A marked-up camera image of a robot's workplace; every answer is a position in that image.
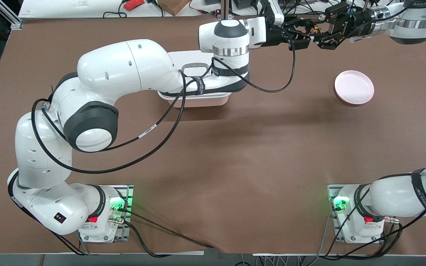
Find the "red object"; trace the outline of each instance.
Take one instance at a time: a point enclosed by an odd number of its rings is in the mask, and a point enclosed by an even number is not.
[[[88,222],[97,222],[97,221],[98,221],[98,217],[96,216],[88,218]]]
[[[364,217],[364,222],[374,222],[374,219],[372,217],[365,216]]]
[[[142,5],[144,3],[144,0],[130,0],[127,3],[125,3],[123,6],[125,10],[131,11],[134,8]]]

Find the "white cable label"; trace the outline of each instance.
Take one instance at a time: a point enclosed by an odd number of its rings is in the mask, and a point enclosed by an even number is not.
[[[144,133],[142,133],[141,135],[138,136],[138,138],[142,138],[145,135],[147,135],[147,133],[149,133],[152,129],[156,128],[156,124],[154,124],[154,126],[151,126],[148,130],[146,130]]]

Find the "brown table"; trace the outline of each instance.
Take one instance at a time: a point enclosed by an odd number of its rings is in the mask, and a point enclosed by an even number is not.
[[[7,195],[6,179],[17,167],[16,123],[33,101],[49,96],[51,85],[75,71],[86,52],[138,38],[168,52],[196,50],[198,26],[209,21],[211,16],[29,20],[11,34],[0,62],[0,253],[68,251]],[[285,44],[251,51],[250,57],[253,82],[276,89],[287,81],[292,54]],[[368,104],[348,107],[333,94],[335,77],[348,69],[372,79],[376,91]],[[125,96],[116,107],[120,143],[151,126],[168,104],[148,91]],[[74,165],[99,170],[138,158],[164,138],[176,114],[123,149],[74,153]],[[140,214],[222,252],[313,254],[329,212],[327,184],[368,183],[421,167],[426,167],[426,42],[400,45],[382,36],[345,42],[336,51],[313,45],[298,51],[294,82],[286,91],[247,87],[225,106],[188,109],[171,140],[152,157],[115,173],[72,173],[67,182],[134,184]],[[200,249],[138,227],[155,252]],[[325,246],[332,238],[330,230]],[[338,244],[333,252],[351,248]],[[134,235],[128,243],[89,249],[142,252]],[[391,253],[426,255],[426,218],[406,229]]]

